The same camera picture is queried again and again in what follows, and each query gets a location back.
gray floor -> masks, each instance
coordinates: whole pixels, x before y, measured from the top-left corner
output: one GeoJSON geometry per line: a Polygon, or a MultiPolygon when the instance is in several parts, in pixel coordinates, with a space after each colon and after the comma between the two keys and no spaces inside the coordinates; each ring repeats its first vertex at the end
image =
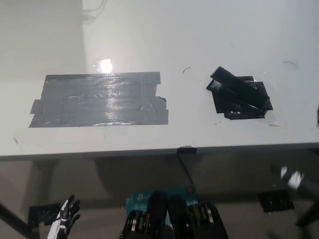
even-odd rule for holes
{"type": "MultiPolygon", "coordinates": [[[[301,231],[294,221],[310,202],[294,198],[295,210],[265,214],[256,193],[282,189],[270,164],[298,168],[315,180],[319,158],[305,150],[236,151],[183,155],[199,197],[216,204],[230,239],[315,239],[319,222],[301,231]]],[[[28,208],[81,199],[81,219],[70,239],[117,239],[125,221],[125,199],[146,189],[182,186],[189,180],[176,156],[64,161],[0,162],[0,201],[26,221],[28,208]]],[[[41,227],[46,238],[48,227],[41,227]]],[[[1,238],[22,238],[0,222],[1,238]]]]}

table surface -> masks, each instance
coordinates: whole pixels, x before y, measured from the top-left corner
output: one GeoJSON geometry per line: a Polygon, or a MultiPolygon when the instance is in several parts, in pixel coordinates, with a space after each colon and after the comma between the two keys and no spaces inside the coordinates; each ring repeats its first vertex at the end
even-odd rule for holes
{"type": "Polygon", "coordinates": [[[316,0],[2,1],[0,159],[319,146],[318,12],[316,0]],[[160,71],[168,125],[28,128],[47,74],[96,73],[104,59],[160,71]],[[263,81],[274,110],[218,115],[205,89],[218,66],[263,81]]]}

black cable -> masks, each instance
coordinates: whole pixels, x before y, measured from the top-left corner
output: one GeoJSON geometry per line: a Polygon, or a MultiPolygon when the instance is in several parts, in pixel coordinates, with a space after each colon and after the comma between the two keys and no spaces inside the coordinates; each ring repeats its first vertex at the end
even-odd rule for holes
{"type": "Polygon", "coordinates": [[[97,8],[94,8],[94,9],[87,9],[87,10],[85,10],[86,12],[90,12],[90,11],[97,11],[97,10],[99,10],[102,6],[103,6],[103,4],[106,2],[106,0],[102,0],[101,1],[101,4],[97,7],[97,8]]]}
{"type": "Polygon", "coordinates": [[[192,180],[192,178],[191,178],[191,175],[190,175],[188,169],[186,168],[185,164],[183,163],[183,160],[181,159],[181,157],[180,157],[179,154],[176,154],[176,155],[177,155],[177,158],[178,158],[178,160],[179,160],[179,162],[180,162],[180,165],[182,166],[182,168],[183,168],[183,170],[184,170],[186,176],[188,177],[190,183],[193,185],[194,182],[193,182],[193,180],[192,180]]]}

gray duct tape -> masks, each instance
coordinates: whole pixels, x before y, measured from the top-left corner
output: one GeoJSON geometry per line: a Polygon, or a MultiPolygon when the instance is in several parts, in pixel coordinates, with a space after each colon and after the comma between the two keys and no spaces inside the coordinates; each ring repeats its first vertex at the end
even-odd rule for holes
{"type": "Polygon", "coordinates": [[[138,98],[154,97],[156,85],[121,85],[121,86],[74,86],[44,87],[42,100],[63,100],[66,98],[138,98]]]}
{"type": "Polygon", "coordinates": [[[29,127],[74,127],[95,125],[168,124],[165,111],[113,111],[35,114],[29,127]]]}
{"type": "Polygon", "coordinates": [[[35,100],[31,114],[46,113],[77,113],[96,111],[142,111],[142,110],[166,110],[166,100],[161,97],[152,98],[98,98],[83,99],[69,98],[65,101],[35,100]]]}
{"type": "Polygon", "coordinates": [[[48,75],[44,87],[51,86],[120,86],[160,84],[159,72],[110,73],[92,75],[48,75]]]}
{"type": "Polygon", "coordinates": [[[48,75],[29,127],[168,124],[159,72],[48,75]]]}

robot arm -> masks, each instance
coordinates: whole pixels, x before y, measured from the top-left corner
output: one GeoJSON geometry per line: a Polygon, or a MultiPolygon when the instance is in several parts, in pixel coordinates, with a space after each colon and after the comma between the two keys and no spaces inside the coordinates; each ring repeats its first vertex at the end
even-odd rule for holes
{"type": "Polygon", "coordinates": [[[75,214],[80,210],[80,200],[73,204],[74,195],[71,195],[63,204],[58,216],[53,222],[47,239],[67,239],[71,228],[76,220],[80,218],[80,214],[75,214]]]}

